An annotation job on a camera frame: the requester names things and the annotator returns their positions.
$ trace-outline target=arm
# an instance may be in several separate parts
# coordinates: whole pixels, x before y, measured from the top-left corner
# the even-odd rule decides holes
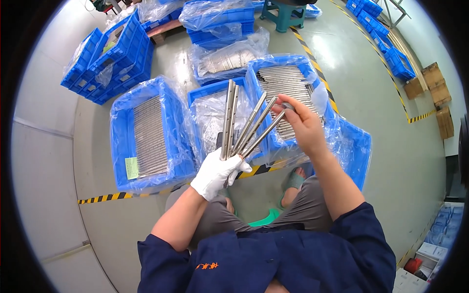
[[[296,113],[286,109],[285,117],[295,131],[298,145],[311,159],[324,192],[325,203],[332,220],[335,221],[340,215],[362,204],[365,198],[327,149],[319,117],[301,102],[287,95],[279,95],[277,103],[281,102],[288,102],[295,107]],[[274,106],[272,110],[279,113],[283,109]]]
[[[232,185],[238,170],[251,172],[252,169],[240,156],[226,161],[220,160],[221,148],[208,154],[190,187],[174,205],[156,222],[151,233],[169,243],[176,251],[183,251],[189,245],[205,208],[229,177]]]
[[[193,187],[189,187],[159,218],[151,233],[169,243],[176,251],[185,250],[207,204],[205,198]]]

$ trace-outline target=metal rod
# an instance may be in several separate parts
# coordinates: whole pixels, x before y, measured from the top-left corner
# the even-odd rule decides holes
[[[231,152],[233,154],[238,153],[241,142],[242,142],[244,136],[246,135],[246,133],[248,132],[249,127],[251,126],[252,122],[254,121],[257,113],[259,112],[259,109],[261,108],[263,102],[265,101],[265,97],[267,97],[267,92],[266,91],[264,91],[262,93],[261,98],[257,101],[256,106],[252,110],[251,115],[249,116],[248,120],[246,121],[246,124],[244,125],[244,127],[242,128],[241,133],[239,134],[238,139],[236,140],[236,143],[234,144],[233,149],[231,150]]]
[[[269,114],[270,110],[272,109],[272,107],[273,107],[273,105],[275,104],[276,101],[277,101],[277,99],[271,99],[269,101],[269,103],[267,104],[267,107],[262,111],[261,116],[259,117],[259,119],[256,120],[256,122],[254,123],[254,126],[251,128],[251,130],[249,130],[249,132],[243,138],[243,140],[240,144],[240,147],[238,149],[238,152],[240,152],[244,148],[246,148],[246,145],[248,144],[249,140],[254,135],[256,130],[259,128],[262,121],[264,121],[265,117]]]
[[[264,132],[255,140],[255,142],[247,149],[245,150],[241,156],[243,158],[246,158],[247,156],[249,156],[252,151],[255,149],[255,147],[257,147],[261,141],[267,136],[267,134],[269,134],[269,132],[275,127],[275,125],[277,125],[277,123],[279,123],[280,119],[283,118],[283,116],[285,116],[285,109],[291,109],[291,110],[295,110],[295,108],[290,105],[289,103],[282,103],[282,107],[283,107],[283,110],[279,113],[279,115],[277,116],[277,118],[275,118],[275,120],[267,127],[266,130],[264,130]]]
[[[223,136],[221,140],[221,160],[225,161],[227,159],[227,146],[228,146],[228,135],[231,127],[230,118],[231,118],[231,102],[233,101],[233,81],[228,80],[228,91],[227,98],[225,101],[225,118],[223,120]]]
[[[230,136],[228,138],[227,146],[227,158],[231,158],[233,154],[231,153],[231,147],[233,145],[233,134],[235,133],[235,120],[236,120],[236,108],[238,106],[238,93],[239,85],[234,87],[234,96],[233,96],[233,106],[231,107],[231,125],[230,125]]]

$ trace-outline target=cardboard box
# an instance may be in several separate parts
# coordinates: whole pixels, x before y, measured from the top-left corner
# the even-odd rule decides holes
[[[436,62],[422,69],[422,74],[430,90],[445,83],[445,79]]]
[[[409,83],[404,85],[404,90],[406,91],[407,98],[409,100],[415,99],[418,95],[424,92],[418,77],[412,78]]]
[[[451,101],[451,95],[449,94],[446,83],[442,83],[432,89],[430,89],[433,103],[435,106],[440,106],[446,102]]]
[[[430,89],[435,106],[451,101],[451,95],[449,94],[448,87],[446,86],[446,81],[436,62],[425,67],[422,70],[422,74],[424,75],[424,79]]]
[[[445,106],[443,109],[437,112],[437,121],[440,131],[441,139],[447,139],[454,136],[454,125],[453,119],[451,118],[451,113],[449,107]]]

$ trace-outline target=gloved hand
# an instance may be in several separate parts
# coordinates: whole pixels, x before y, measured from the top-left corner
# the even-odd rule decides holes
[[[228,178],[228,185],[233,185],[239,171],[251,172],[252,168],[239,155],[226,161],[220,160],[221,148],[207,155],[197,176],[190,185],[207,201],[211,201]]]

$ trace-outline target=paper label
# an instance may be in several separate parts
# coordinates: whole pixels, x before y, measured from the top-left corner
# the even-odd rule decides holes
[[[125,158],[125,171],[127,171],[127,179],[135,179],[138,177],[137,157]]]

